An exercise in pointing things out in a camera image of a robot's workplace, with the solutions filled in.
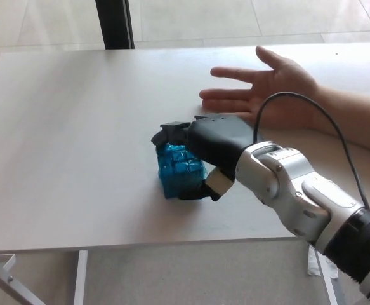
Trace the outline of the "person's bare hand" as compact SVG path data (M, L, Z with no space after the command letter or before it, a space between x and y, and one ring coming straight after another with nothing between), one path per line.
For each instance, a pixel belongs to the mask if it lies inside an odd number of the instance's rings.
M256 56L270 69L214 67L210 70L213 77L249 83L251 88L202 90L199 96L205 111L234 114L253 125L260 106L275 93L294 92L315 98L319 86L296 62L262 46L256 47ZM269 129L313 129L315 115L315 107L299 98L278 97L265 107L260 126Z

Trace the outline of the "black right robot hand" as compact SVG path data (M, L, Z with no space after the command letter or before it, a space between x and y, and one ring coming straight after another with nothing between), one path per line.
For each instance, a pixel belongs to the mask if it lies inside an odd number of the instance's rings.
M235 182L242 152L261 141L237 116L196 116L191 122L162 124L151 142L165 198L218 201Z

